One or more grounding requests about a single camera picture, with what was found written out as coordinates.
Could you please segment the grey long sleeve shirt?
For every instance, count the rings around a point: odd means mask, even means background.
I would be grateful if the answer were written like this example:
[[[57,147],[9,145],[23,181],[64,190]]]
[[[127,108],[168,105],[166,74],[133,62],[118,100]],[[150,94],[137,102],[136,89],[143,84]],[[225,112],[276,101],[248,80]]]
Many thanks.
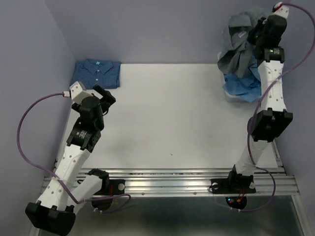
[[[247,39],[259,19],[270,15],[270,10],[262,7],[252,7],[229,18],[227,27],[223,30],[223,49],[218,68],[224,74],[234,74],[244,78],[250,74],[249,67],[254,64],[252,53],[254,45]]]

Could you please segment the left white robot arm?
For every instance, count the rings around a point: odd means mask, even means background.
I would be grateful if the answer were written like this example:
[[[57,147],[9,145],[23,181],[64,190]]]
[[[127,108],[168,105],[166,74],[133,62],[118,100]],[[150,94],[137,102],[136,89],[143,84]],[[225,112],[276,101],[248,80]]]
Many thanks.
[[[101,98],[88,93],[81,82],[75,82],[69,91],[72,109],[79,113],[62,158],[52,178],[35,203],[28,203],[25,213],[34,227],[65,236],[71,231],[78,211],[94,193],[103,194],[109,190],[106,172],[92,170],[82,185],[74,191],[75,183],[83,164],[91,155],[101,131],[104,129],[104,114],[116,101],[109,91],[100,85],[93,90]]]

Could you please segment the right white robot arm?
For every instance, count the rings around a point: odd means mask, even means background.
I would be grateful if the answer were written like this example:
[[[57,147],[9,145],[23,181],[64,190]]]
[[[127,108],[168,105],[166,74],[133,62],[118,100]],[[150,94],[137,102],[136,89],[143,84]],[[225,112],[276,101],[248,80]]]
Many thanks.
[[[261,98],[248,121],[247,146],[227,178],[213,178],[209,187],[213,194],[253,194],[253,175],[264,150],[279,137],[293,120],[284,103],[282,72],[284,49],[279,46],[287,26],[287,16],[273,13],[258,20],[250,31],[261,81]]]

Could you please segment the folded blue checkered shirt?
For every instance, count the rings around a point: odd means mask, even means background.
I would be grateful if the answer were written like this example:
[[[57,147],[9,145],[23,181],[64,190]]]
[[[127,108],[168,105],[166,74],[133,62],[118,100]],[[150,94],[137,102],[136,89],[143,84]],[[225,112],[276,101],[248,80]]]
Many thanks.
[[[86,89],[100,85],[103,89],[120,87],[120,61],[85,59],[75,63],[70,86],[81,82]]]

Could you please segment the light blue shirt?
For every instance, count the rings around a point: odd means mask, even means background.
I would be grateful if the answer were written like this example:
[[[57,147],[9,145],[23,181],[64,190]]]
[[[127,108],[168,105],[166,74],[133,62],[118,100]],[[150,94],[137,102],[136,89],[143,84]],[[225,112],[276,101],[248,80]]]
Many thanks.
[[[239,78],[234,74],[223,74],[223,89],[231,96],[246,102],[254,102],[261,97],[261,81],[257,60],[252,56],[248,67],[249,75]]]

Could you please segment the white plastic basket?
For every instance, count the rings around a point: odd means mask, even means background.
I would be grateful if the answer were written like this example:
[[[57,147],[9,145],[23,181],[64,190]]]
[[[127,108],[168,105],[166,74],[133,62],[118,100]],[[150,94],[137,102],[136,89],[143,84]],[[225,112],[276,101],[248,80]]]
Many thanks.
[[[223,92],[224,92],[224,95],[225,95],[227,102],[230,102],[230,103],[236,103],[236,102],[239,102],[239,103],[243,102],[244,103],[244,102],[246,102],[243,98],[241,98],[239,96],[234,96],[234,95],[229,94],[225,90],[225,79],[224,79],[224,75],[222,73],[220,74],[220,77],[221,77]]]

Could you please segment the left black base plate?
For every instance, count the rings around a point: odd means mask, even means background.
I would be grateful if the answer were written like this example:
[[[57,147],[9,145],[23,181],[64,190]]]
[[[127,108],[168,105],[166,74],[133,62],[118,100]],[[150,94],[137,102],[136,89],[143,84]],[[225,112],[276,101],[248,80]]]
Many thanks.
[[[125,193],[124,179],[111,179],[106,189],[101,189],[95,195],[120,195]]]

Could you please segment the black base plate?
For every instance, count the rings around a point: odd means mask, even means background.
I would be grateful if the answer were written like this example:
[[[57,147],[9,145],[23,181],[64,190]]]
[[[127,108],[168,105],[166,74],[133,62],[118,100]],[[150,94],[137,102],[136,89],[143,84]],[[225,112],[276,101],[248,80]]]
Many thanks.
[[[120,195],[125,193],[124,179],[111,179],[106,189],[101,189],[95,195]]]
[[[211,179],[211,186],[213,194],[254,194],[256,189],[251,189],[248,184],[232,182],[227,178],[213,178]]]

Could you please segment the aluminium mounting rail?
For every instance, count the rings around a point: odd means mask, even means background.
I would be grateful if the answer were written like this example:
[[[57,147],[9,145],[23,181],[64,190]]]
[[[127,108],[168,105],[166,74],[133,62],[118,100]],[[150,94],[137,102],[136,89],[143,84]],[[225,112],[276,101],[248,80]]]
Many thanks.
[[[226,178],[244,146],[189,148],[98,148],[76,180],[99,168],[111,179],[123,179],[133,197],[205,197],[216,178]]]

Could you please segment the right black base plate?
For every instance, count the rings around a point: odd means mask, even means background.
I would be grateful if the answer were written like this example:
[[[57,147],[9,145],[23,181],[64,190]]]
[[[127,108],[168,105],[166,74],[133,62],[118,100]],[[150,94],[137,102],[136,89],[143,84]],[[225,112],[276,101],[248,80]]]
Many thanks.
[[[254,194],[256,189],[251,189],[248,184],[232,182],[227,178],[213,178],[211,179],[211,186],[213,194]]]

